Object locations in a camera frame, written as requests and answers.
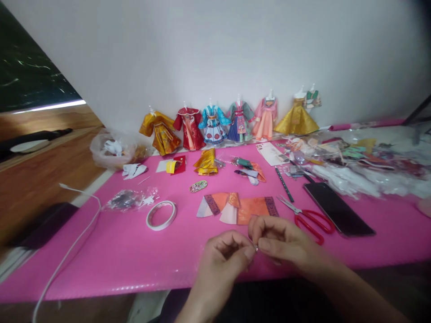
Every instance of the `charging cable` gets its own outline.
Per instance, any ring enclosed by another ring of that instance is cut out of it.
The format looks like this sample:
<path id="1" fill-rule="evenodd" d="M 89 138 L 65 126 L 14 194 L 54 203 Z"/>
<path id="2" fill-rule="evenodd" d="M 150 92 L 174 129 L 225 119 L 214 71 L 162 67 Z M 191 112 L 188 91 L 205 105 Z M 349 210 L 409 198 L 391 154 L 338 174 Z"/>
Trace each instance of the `charging cable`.
<path id="1" fill-rule="evenodd" d="M 37 302 L 37 304 L 36 304 L 35 310 L 33 311 L 33 319 L 31 320 L 31 321 L 32 321 L 32 323 L 36 323 L 37 311 L 39 310 L 40 304 L 42 303 L 42 301 L 43 301 L 43 299 L 44 299 L 44 297 L 45 297 L 45 294 L 46 294 L 46 292 L 47 292 L 47 291 L 48 291 L 48 289 L 49 289 L 49 286 L 51 286 L 51 283 L 52 283 L 52 282 L 53 282 L 53 280 L 55 279 L 55 276 L 57 275 L 57 273 L 58 273 L 58 271 L 60 270 L 61 266 L 63 265 L 64 261 L 67 259 L 67 256 L 70 254 L 70 252 L 71 252 L 71 251 L 72 251 L 72 249 L 75 247 L 75 245 L 78 243 L 78 241 L 81 239 L 81 237 L 84 235 L 84 233 L 85 233 L 85 232 L 87 232 L 87 230 L 91 227 L 91 225 L 94 223 L 94 221 L 96 220 L 97 216 L 99 215 L 100 211 L 102 210 L 102 204 L 100 203 L 100 200 L 99 200 L 99 198 L 98 198 L 98 197 L 96 197 L 96 196 L 94 196 L 94 195 L 91 195 L 91 194 L 88 194 L 88 193 L 86 193 L 86 192 L 84 192 L 84 191 L 81 191 L 81 190 L 77 190 L 77 189 L 74 189 L 74 188 L 70 188 L 69 186 L 67 186 L 67 185 L 65 185 L 65 184 L 62 184 L 62 183 L 60 183 L 60 186 L 61 186 L 62 188 L 65 188 L 65 189 L 68 189 L 68 190 L 71 190 L 71 191 L 80 192 L 80 193 L 83 193 L 83 194 L 88 195 L 88 196 L 90 196 L 90 197 L 94 197 L 94 198 L 97 200 L 97 202 L 99 203 L 99 209 L 97 210 L 96 214 L 94 215 L 94 217 L 93 217 L 93 219 L 91 220 L 91 222 L 89 223 L 89 225 L 84 229 L 84 231 L 82 231 L 82 233 L 79 235 L 79 237 L 78 237 L 78 238 L 75 240 L 75 242 L 70 246 L 70 248 L 69 248 L 69 250 L 66 252 L 66 255 L 64 256 L 63 260 L 60 262 L 60 264 L 58 265 L 57 269 L 54 271 L 53 275 L 51 276 L 51 278 L 49 279 L 48 283 L 46 284 L 45 289 L 44 289 L 44 291 L 42 292 L 42 295 L 40 296 L 40 298 L 39 298 L 39 300 L 38 300 L 38 302 Z"/>

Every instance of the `pink paper roll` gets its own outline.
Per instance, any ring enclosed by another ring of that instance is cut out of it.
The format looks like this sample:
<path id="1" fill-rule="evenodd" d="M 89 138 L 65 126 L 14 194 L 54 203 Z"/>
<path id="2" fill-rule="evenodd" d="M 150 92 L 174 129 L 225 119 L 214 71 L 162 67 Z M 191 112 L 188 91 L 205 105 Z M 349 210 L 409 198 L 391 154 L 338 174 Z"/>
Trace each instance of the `pink paper roll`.
<path id="1" fill-rule="evenodd" d="M 347 129 L 361 129 L 361 128 L 376 128 L 376 127 L 390 127 L 399 126 L 404 119 L 389 119 L 384 121 L 371 121 L 365 123 L 346 123 L 342 125 L 333 125 L 329 127 L 330 131 L 347 130 Z"/>

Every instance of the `scissor handle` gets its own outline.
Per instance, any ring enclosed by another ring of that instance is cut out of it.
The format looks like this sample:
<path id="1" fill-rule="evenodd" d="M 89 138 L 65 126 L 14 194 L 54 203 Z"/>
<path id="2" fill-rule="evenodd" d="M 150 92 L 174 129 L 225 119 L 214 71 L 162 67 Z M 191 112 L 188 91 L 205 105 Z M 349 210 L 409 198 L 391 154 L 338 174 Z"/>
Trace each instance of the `scissor handle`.
<path id="1" fill-rule="evenodd" d="M 319 228 L 321 228 L 326 233 L 331 234 L 335 232 L 335 225 L 323 214 L 311 210 L 302 210 L 302 214 L 309 218 L 311 221 L 313 221 Z M 312 216 L 312 214 L 324 220 L 329 225 L 329 228 L 324 226 L 320 221 L 317 221 L 316 218 Z"/>
<path id="2" fill-rule="evenodd" d="M 322 237 L 322 235 L 319 232 L 314 230 L 307 222 L 305 222 L 305 220 L 302 217 L 300 217 L 299 215 L 295 215 L 295 224 L 297 227 L 301 228 L 299 226 L 299 222 L 301 222 L 312 234 L 314 234 L 314 236 L 317 238 L 316 243 L 318 245 L 322 245 L 325 242 L 325 239 Z"/>

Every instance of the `red paper piece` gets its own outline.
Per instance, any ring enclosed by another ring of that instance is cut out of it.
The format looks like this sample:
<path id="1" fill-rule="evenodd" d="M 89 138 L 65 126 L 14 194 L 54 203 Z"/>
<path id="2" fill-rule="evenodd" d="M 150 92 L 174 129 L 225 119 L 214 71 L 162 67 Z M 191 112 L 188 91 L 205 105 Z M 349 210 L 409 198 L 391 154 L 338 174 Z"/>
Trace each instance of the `red paper piece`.
<path id="1" fill-rule="evenodd" d="M 185 155 L 175 157 L 174 160 L 181 162 L 181 164 L 177 169 L 175 169 L 174 173 L 171 174 L 171 176 L 185 172 Z"/>

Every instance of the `scissor blade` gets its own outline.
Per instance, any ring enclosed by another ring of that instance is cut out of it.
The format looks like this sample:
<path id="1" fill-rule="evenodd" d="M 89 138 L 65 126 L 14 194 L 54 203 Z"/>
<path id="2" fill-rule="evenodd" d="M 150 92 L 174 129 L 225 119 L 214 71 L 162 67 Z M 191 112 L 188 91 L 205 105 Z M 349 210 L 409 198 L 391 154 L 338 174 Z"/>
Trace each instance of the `scissor blade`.
<path id="1" fill-rule="evenodd" d="M 282 199 L 281 199 L 281 198 L 279 198 L 278 196 L 277 196 L 277 199 L 279 199 L 281 203 L 283 203 L 284 205 L 286 205 L 287 207 L 289 207 L 291 210 L 293 210 L 294 212 L 296 212 L 296 211 L 295 211 L 295 210 L 296 210 L 296 208 L 295 208 L 292 204 L 290 204 L 290 203 L 289 203 L 289 202 L 287 202 L 287 201 L 282 200 Z"/>

